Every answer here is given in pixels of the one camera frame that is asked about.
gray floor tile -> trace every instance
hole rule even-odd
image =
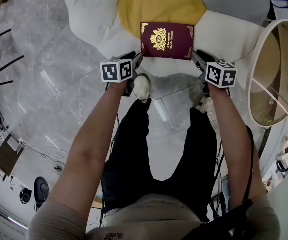
[[[150,97],[153,100],[175,93],[188,88],[186,75],[176,74],[168,77],[155,77],[139,68],[137,73],[145,73],[150,79],[151,92]]]
[[[63,0],[39,0],[24,19],[14,21],[13,38],[27,59],[34,60],[68,24],[67,9],[63,5]]]
[[[94,69],[104,58],[91,45],[64,28],[38,55],[34,71],[46,72],[49,80],[62,92]]]
[[[201,83],[201,81],[199,80],[198,77],[186,75],[186,78],[187,78],[188,87],[194,87],[194,86],[199,85]]]
[[[147,142],[149,164],[153,177],[164,181],[170,178],[183,156],[186,131]]]
[[[177,132],[185,131],[190,127],[189,110],[196,107],[202,97],[200,87],[196,85],[162,98]]]
[[[160,138],[175,133],[175,128],[161,99],[157,99],[152,102],[148,111],[148,115],[148,140]]]
[[[55,149],[55,150],[60,150],[60,151],[65,151],[69,152],[70,147],[78,133],[79,129],[73,129],[69,130],[68,132],[55,137],[53,139],[50,139],[47,141],[47,147],[50,150]]]

round mirror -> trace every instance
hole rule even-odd
[[[260,126],[270,127],[288,116],[288,21],[267,27],[250,79],[249,109]]]

forearm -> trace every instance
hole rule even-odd
[[[109,150],[125,83],[112,84],[79,130],[67,163],[47,201],[78,212],[86,227]]]
[[[224,91],[211,96],[216,111],[227,166],[251,162],[251,142],[246,125]]]
[[[79,130],[70,153],[105,161],[123,92],[109,88]]]
[[[237,207],[242,203],[250,176],[251,139],[243,119],[226,91],[214,89],[213,87],[210,89],[228,168],[232,207]],[[251,199],[265,195],[256,147],[254,147],[252,173],[249,193],[249,198]]]

white shoe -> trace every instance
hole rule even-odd
[[[150,95],[150,83],[148,76],[145,74],[140,74],[135,79],[134,94],[140,101],[146,101]]]
[[[202,98],[202,100],[200,101],[200,104],[196,107],[196,109],[203,114],[207,113],[210,121],[214,121],[217,119],[215,108],[214,108],[214,103],[211,98]]]

marble floor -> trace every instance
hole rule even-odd
[[[0,73],[0,83],[14,81],[0,87],[5,125],[14,137],[64,163],[78,129],[104,92],[98,66],[105,58],[72,34],[64,0],[9,0],[0,6],[0,33],[9,28],[11,34],[0,38],[0,67],[20,55],[25,58]],[[165,180],[182,156],[189,109],[199,103],[202,93],[198,79],[190,76],[149,77],[153,99],[148,112],[150,164],[153,176]],[[231,95],[259,145],[263,131],[249,117],[245,91],[237,86]],[[122,98],[120,118],[134,100],[133,96]],[[212,125],[220,140],[217,121]],[[19,164],[23,169],[17,177],[27,186],[60,165],[29,148]]]

